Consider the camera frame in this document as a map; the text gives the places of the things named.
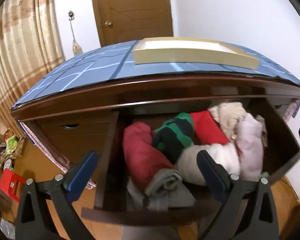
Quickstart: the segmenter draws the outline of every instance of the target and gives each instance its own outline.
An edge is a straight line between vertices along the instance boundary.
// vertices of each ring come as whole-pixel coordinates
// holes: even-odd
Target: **red rolled cloth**
[[[229,139],[221,131],[209,111],[201,111],[190,114],[194,122],[194,130],[202,145],[219,143],[225,145]]]
[[[158,149],[151,146],[151,128],[136,122],[123,133],[123,151],[132,182],[143,192],[161,169],[174,169]]]

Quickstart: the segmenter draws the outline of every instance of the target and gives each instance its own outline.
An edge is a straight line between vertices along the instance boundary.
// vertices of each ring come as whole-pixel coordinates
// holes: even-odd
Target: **red stool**
[[[0,181],[0,189],[18,203],[20,201],[20,199],[17,197],[19,183],[25,184],[26,180],[9,169],[5,169],[3,171]]]

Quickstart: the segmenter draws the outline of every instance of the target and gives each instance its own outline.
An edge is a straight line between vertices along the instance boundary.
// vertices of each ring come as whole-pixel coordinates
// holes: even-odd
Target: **blue gripper pad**
[[[225,203],[230,189],[228,172],[223,166],[216,164],[205,150],[198,152],[197,165],[214,199]]]
[[[97,167],[99,156],[88,151],[78,164],[73,165],[65,175],[63,187],[69,203],[77,201]]]

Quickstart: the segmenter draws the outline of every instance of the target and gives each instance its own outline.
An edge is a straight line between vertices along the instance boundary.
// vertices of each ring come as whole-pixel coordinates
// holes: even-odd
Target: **silver bolt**
[[[266,178],[261,178],[261,183],[262,184],[268,184],[268,180]]]
[[[33,179],[27,179],[26,184],[30,185],[30,184],[32,184],[32,182],[33,182]]]
[[[62,175],[62,174],[58,174],[58,175],[56,175],[56,176],[54,177],[54,179],[55,179],[56,181],[60,181],[60,180],[63,179],[63,175]]]
[[[230,178],[231,178],[232,180],[238,180],[238,179],[239,179],[239,176],[238,176],[237,174],[235,174],[235,173],[232,173],[232,174],[230,175]]]

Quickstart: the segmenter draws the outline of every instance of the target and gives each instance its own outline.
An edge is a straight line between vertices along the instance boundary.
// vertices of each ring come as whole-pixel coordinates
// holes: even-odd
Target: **beige curtain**
[[[12,105],[64,61],[53,0],[5,0],[0,7],[0,134],[10,128]]]

